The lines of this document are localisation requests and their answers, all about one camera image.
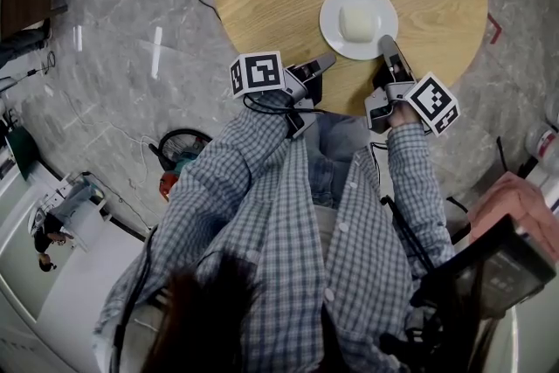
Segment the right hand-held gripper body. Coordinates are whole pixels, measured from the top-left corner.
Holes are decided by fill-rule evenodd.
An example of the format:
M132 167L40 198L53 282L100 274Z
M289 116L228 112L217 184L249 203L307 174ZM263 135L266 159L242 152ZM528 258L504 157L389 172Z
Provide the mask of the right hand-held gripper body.
M433 73L420 81L392 81L378 86L364 101L369 130L383 134L390 127L388 118L397 103L407 102L426 127L441 136L458 118L459 103L446 85Z

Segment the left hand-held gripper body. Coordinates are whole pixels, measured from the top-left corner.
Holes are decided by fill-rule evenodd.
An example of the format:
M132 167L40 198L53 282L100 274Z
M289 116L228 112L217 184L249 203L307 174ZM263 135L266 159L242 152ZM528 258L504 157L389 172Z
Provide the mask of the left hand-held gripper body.
M287 136L294 139L315 121L315 106L291 67L283 66L279 52L241 54L230 65L230 81L233 98L258 113L285 118Z

